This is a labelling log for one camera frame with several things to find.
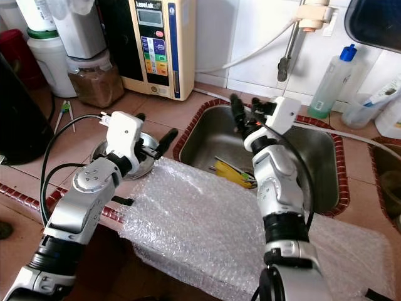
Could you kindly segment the white jar green lid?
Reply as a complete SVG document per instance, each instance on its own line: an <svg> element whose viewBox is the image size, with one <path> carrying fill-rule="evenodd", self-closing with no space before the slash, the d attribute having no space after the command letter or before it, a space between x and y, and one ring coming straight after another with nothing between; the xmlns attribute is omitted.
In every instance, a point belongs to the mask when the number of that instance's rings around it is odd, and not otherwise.
<svg viewBox="0 0 401 301"><path fill-rule="evenodd" d="M28 28L28 46L43 72L49 88L61 98L77 97L69 78L66 50L57 31L34 31Z"/></svg>

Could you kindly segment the jar of brown powder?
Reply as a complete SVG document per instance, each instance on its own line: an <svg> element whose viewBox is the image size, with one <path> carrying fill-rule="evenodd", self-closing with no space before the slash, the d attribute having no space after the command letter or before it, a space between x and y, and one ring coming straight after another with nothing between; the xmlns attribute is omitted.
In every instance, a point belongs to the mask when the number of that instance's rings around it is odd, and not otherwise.
<svg viewBox="0 0 401 301"><path fill-rule="evenodd" d="M92 58L69 56L66 62L69 79L80 102L97 108L108 108L123 97L122 78L111 61L109 50Z"/></svg>

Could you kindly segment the black electric kettle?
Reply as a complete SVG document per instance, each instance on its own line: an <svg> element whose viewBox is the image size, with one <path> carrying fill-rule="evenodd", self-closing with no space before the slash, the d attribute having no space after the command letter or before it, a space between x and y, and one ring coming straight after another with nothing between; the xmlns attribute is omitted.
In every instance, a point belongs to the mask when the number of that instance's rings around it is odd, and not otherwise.
<svg viewBox="0 0 401 301"><path fill-rule="evenodd" d="M0 57L2 164L27 164L44 155L53 130L8 61Z"/></svg>

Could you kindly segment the steel faucet beige fitting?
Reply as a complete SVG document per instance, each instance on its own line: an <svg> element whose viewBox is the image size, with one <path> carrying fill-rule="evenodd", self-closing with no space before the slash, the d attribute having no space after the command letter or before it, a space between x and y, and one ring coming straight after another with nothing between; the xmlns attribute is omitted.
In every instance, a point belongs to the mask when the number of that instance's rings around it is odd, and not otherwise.
<svg viewBox="0 0 401 301"><path fill-rule="evenodd" d="M312 33L330 24L335 8L330 7L330 0L300 0L297 11L290 20L290 36L283 57L277 65L278 82L286 82L292 55L301 32Z"/></svg>

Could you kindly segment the white printed bottle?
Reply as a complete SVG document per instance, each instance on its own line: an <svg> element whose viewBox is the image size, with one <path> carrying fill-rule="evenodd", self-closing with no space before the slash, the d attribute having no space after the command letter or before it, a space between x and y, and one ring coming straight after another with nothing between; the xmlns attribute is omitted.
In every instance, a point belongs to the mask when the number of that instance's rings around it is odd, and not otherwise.
<svg viewBox="0 0 401 301"><path fill-rule="evenodd" d="M15 0L23 18L32 31L56 31L46 0Z"/></svg>

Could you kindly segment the black pan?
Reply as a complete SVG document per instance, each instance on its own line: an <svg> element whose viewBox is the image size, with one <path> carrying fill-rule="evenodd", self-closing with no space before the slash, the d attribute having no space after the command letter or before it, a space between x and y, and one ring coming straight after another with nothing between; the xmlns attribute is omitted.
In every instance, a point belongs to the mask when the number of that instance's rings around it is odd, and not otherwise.
<svg viewBox="0 0 401 301"><path fill-rule="evenodd" d="M401 54L401 0L350 0L345 31L355 42Z"/></svg>

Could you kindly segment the red canister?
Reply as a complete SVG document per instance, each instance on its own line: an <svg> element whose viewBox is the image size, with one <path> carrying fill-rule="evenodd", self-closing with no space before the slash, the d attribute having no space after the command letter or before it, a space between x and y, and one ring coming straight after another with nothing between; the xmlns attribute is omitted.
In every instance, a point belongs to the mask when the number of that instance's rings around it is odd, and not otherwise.
<svg viewBox="0 0 401 301"><path fill-rule="evenodd" d="M2 31L0 49L6 62L26 88L37 89L47 84L22 31L19 29Z"/></svg>

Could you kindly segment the white tongs green hinge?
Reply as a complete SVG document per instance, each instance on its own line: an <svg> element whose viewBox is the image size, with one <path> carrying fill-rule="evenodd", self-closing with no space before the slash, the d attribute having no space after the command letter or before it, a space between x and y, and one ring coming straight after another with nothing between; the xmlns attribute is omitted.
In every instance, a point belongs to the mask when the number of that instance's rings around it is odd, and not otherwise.
<svg viewBox="0 0 401 301"><path fill-rule="evenodd" d="M74 115L72 112L72 107L71 107L71 100L64 100L60 109L58 110L58 118L56 119L56 124L55 124L55 132L60 130L60 122L65 114L69 115L69 122L72 122L74 120Z"/></svg>

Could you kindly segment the yellow plastic cup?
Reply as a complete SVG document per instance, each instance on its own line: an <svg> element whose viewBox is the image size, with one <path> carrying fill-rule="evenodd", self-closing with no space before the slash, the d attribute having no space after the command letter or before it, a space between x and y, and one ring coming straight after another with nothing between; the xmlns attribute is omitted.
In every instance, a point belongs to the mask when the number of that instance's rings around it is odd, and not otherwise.
<svg viewBox="0 0 401 301"><path fill-rule="evenodd" d="M244 173L237 172L229 164L223 163L223 161L217 160L214 164L214 169L218 177L223 177L235 184L240 184L243 188L254 189L257 187L253 181L248 181L244 177Z"/></svg>

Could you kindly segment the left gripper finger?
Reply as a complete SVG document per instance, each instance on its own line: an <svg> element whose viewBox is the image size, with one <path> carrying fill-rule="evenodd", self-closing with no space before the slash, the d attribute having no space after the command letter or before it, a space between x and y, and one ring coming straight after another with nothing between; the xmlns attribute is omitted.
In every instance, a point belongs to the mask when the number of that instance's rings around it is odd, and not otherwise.
<svg viewBox="0 0 401 301"><path fill-rule="evenodd" d="M177 138L179 131L175 128L170 129L160 140L157 146L157 152L167 152L173 143L173 140Z"/></svg>

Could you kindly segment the clear bubble wrap sheet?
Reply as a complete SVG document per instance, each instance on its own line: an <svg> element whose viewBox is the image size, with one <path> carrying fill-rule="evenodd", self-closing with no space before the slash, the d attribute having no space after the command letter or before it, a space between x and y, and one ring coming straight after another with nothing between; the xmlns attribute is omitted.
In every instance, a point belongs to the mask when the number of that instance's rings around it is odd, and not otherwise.
<svg viewBox="0 0 401 301"><path fill-rule="evenodd" d="M163 158L130 196L120 236L138 257L215 298L249 301L264 265L254 192ZM316 214L310 241L336 301L363 301L367 290L401 301L392 247L381 233Z"/></svg>

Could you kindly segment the white dish soap bottle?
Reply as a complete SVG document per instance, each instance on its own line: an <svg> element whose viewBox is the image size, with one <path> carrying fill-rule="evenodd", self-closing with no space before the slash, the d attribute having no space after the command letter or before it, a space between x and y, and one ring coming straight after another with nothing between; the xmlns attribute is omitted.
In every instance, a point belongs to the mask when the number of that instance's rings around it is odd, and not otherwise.
<svg viewBox="0 0 401 301"><path fill-rule="evenodd" d="M382 137L401 140L401 97L386 106L375 119L375 126Z"/></svg>

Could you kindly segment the long black tape strip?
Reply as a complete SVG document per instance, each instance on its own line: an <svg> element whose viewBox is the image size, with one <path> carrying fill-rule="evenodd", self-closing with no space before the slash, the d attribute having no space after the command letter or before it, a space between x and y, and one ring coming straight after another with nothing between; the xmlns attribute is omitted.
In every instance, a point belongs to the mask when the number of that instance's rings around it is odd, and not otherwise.
<svg viewBox="0 0 401 301"><path fill-rule="evenodd" d="M364 293L364 297L369 299L369 301L393 301L392 298L382 295L381 293L376 292L376 290L370 288Z"/></svg>

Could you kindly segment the round steel bowl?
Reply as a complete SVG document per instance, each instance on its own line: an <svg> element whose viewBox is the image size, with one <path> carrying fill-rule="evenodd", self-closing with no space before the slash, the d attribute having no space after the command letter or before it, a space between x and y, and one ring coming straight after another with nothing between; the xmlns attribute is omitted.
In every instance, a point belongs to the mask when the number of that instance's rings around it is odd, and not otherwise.
<svg viewBox="0 0 401 301"><path fill-rule="evenodd" d="M145 148L149 149L156 149L159 146L159 143L157 140L155 140L151 135L148 133L141 133L140 134L141 140L143 140L143 146ZM92 158L96 159L97 157L104 156L106 154L106 149L107 149L107 143L106 141L103 141L101 144L99 144L95 151L93 152ZM145 157L145 159L140 159L140 167L138 167L137 171L131 171L129 173L126 173L126 175L123 176L122 180L123 181L131 181L140 177L145 176L149 172L152 171L153 164L155 163L155 160L151 157Z"/></svg>

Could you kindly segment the beige water ionizer machine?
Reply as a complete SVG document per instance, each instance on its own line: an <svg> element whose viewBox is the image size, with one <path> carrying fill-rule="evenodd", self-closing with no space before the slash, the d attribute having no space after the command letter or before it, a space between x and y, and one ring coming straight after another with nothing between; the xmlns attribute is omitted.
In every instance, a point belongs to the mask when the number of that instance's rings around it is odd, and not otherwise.
<svg viewBox="0 0 401 301"><path fill-rule="evenodd" d="M195 83L197 0L98 0L96 6L123 87L187 100Z"/></svg>

